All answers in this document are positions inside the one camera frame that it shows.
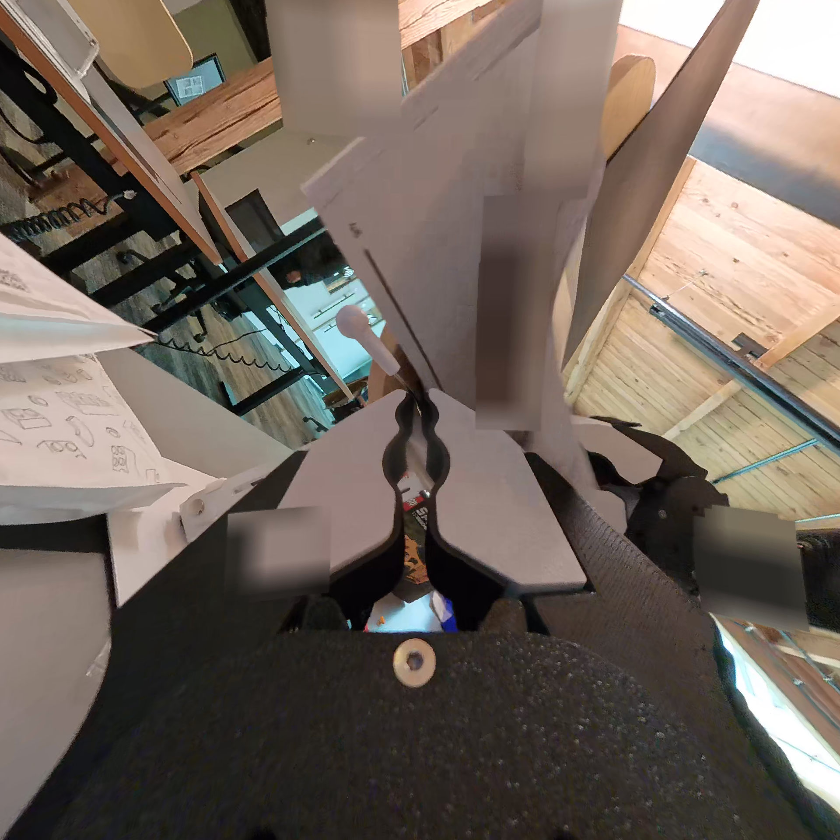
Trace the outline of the wooden table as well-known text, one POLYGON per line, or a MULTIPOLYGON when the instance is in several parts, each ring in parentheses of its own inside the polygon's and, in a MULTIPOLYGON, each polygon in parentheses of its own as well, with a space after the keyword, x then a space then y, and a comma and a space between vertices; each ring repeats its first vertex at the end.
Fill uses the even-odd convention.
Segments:
POLYGON ((178 175, 188 175, 281 121, 272 58, 144 126, 178 175))

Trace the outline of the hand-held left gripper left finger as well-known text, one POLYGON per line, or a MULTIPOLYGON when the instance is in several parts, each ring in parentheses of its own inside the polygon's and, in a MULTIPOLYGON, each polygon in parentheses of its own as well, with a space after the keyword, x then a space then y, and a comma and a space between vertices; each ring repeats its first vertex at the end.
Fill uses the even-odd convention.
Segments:
POLYGON ((403 576, 399 482, 410 431, 408 392, 369 404, 310 446, 280 502, 281 510, 316 510, 313 525, 327 540, 327 595, 352 629, 366 627, 403 576))

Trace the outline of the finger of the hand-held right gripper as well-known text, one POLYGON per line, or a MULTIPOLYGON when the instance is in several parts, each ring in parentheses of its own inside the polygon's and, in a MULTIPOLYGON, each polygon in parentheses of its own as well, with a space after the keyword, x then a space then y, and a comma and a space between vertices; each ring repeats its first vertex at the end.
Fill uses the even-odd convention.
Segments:
POLYGON ((662 458, 612 424, 573 416, 572 428, 590 460, 600 489, 639 487, 657 477, 662 458))
POLYGON ((595 490, 591 494, 591 506, 613 529, 627 528, 627 507, 625 501, 609 490, 595 490))

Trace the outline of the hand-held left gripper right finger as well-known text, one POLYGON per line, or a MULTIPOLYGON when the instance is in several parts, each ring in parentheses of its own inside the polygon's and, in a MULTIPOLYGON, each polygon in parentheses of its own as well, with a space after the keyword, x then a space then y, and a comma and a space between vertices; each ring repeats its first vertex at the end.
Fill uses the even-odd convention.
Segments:
POLYGON ((473 410, 432 388, 420 401, 429 580, 458 627, 499 600, 584 592, 587 575, 522 448, 476 427, 473 410))

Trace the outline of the white paper bags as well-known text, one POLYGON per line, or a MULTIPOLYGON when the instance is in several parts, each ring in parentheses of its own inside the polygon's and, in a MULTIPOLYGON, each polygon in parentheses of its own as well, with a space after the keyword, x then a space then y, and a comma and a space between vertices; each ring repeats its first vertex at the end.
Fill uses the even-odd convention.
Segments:
POLYGON ((1 524, 145 508, 183 483, 100 363, 149 343, 1 237, 1 524))

